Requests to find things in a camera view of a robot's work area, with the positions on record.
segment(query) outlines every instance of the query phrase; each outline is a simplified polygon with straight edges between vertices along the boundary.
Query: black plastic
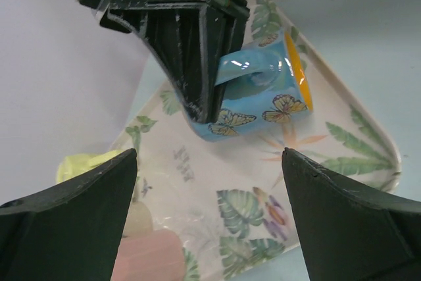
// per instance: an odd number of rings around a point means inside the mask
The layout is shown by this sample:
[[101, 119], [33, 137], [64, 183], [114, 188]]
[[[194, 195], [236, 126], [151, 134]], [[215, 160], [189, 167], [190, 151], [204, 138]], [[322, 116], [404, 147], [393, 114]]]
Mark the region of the black plastic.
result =
[[216, 122], [224, 97], [219, 60], [241, 49], [248, 18], [246, 0], [109, 0], [101, 26], [143, 39], [187, 115], [206, 124]]
[[421, 280], [421, 203], [370, 188], [304, 155], [282, 157], [312, 281]]
[[110, 281], [137, 176], [134, 149], [0, 207], [0, 280]]

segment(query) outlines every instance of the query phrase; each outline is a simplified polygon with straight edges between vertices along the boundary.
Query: tabletop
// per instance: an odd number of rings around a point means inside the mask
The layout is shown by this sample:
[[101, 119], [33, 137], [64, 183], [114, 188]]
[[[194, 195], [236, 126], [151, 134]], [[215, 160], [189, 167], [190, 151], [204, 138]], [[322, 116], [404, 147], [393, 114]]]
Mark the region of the tabletop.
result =
[[[275, 2], [395, 140], [396, 194], [420, 201], [421, 0]], [[98, 27], [74, 0], [1, 3], [3, 203], [52, 186], [64, 156], [106, 151], [164, 77], [136, 37]], [[307, 281], [301, 250], [235, 281], [258, 279]]]
[[[417, 155], [421, 114], [421, 0], [275, 0], [349, 89], [396, 141], [403, 156], [397, 195], [421, 201]], [[129, 120], [164, 75], [149, 57]], [[300, 248], [254, 268], [235, 281], [309, 280]]]

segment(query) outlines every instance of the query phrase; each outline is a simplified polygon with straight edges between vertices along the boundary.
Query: tray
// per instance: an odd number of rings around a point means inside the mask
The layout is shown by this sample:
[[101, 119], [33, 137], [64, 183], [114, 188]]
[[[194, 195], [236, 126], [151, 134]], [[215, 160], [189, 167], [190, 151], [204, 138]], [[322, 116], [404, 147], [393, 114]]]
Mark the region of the tray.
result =
[[133, 203], [146, 204], [154, 229], [179, 235], [186, 281], [228, 280], [299, 245], [283, 181], [284, 147], [385, 192], [393, 192], [400, 177], [395, 144], [314, 47], [272, 0], [248, 2], [245, 43], [281, 26], [291, 34], [314, 114], [258, 134], [207, 143], [190, 129], [165, 82], [112, 145], [138, 150]]

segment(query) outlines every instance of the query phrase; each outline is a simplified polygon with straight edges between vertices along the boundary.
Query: blue mug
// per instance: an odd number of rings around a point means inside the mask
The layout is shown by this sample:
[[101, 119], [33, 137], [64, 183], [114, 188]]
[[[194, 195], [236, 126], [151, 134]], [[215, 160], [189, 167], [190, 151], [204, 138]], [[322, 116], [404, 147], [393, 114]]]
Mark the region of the blue mug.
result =
[[291, 36], [283, 29], [221, 58], [216, 84], [227, 82], [218, 121], [195, 133], [220, 141], [270, 128], [312, 112], [309, 84]]

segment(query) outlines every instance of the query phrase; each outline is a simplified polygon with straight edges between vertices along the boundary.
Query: pink object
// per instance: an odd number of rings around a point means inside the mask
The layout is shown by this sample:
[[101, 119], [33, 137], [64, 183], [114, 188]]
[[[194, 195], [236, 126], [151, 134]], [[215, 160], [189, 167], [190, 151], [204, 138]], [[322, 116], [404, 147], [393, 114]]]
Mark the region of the pink object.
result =
[[175, 233], [157, 230], [123, 238], [112, 281], [182, 281], [186, 274], [183, 245]]

